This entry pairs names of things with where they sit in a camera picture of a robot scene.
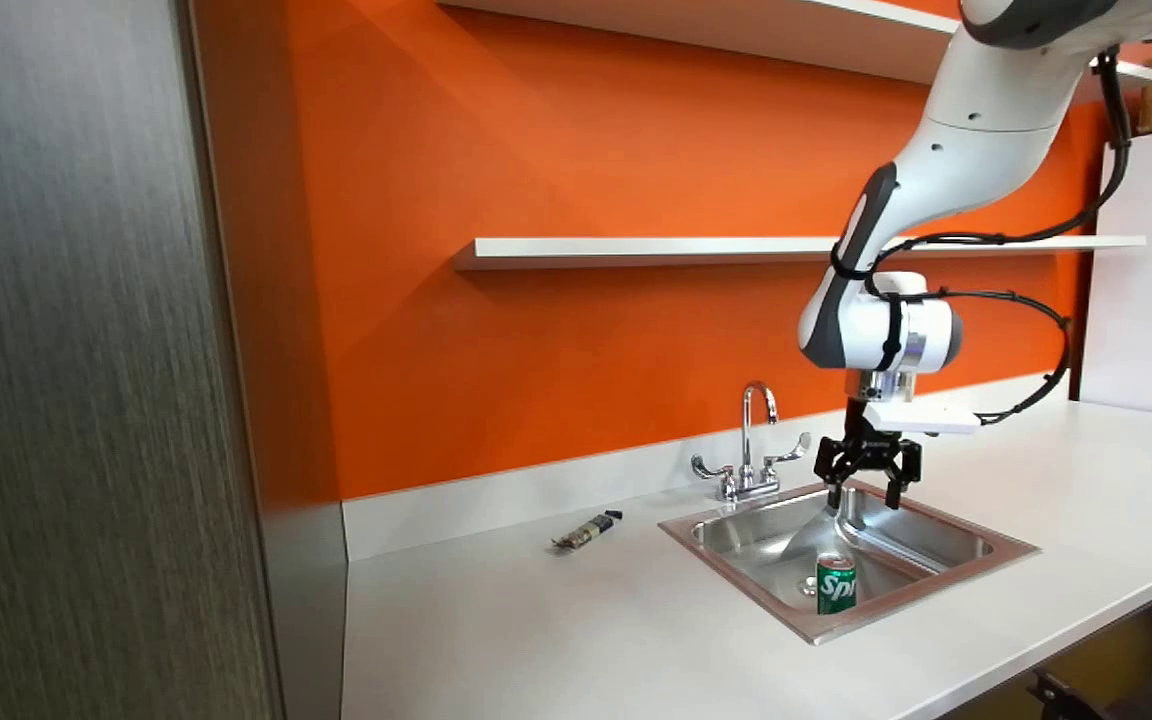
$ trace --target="sink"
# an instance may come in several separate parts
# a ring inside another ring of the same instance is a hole
[[[662,530],[807,643],[1037,552],[918,502],[890,508],[881,490],[855,481],[840,514],[828,514],[820,484]],[[845,611],[818,611],[818,557],[828,548],[855,565],[855,603]]]

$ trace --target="counter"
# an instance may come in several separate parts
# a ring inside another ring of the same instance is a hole
[[[716,508],[687,484],[573,557],[599,506],[396,548],[354,565],[343,720],[940,718],[1152,599],[1152,411],[1050,399],[923,458],[922,506],[1042,552],[803,643],[655,530]]]

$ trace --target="gray cabinet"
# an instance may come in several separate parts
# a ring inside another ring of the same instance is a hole
[[[269,506],[199,115],[190,6],[0,0],[0,720],[340,707],[340,508]]]

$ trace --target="orange wall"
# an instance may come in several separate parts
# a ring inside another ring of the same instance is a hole
[[[961,15],[961,0],[894,0],[922,14]]]
[[[456,252],[508,231],[836,231],[923,87],[432,0],[290,0],[290,23],[343,498],[734,428],[756,377],[789,417],[845,399],[798,353],[818,260],[459,272]],[[1075,210],[1089,137],[1096,115],[977,221]],[[1071,306],[1070,260],[923,269]],[[1046,326],[965,317],[965,361],[923,390],[1050,365]]]

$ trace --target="white shelf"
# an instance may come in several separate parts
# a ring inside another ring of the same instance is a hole
[[[933,86],[950,37],[950,15],[885,0],[440,0],[672,45],[699,45],[746,58],[820,64],[840,71]]]
[[[477,237],[459,269],[771,264],[828,258],[831,246],[836,237]],[[1141,246],[1146,237],[1058,237],[1005,250],[922,250],[918,258],[1096,252]]]

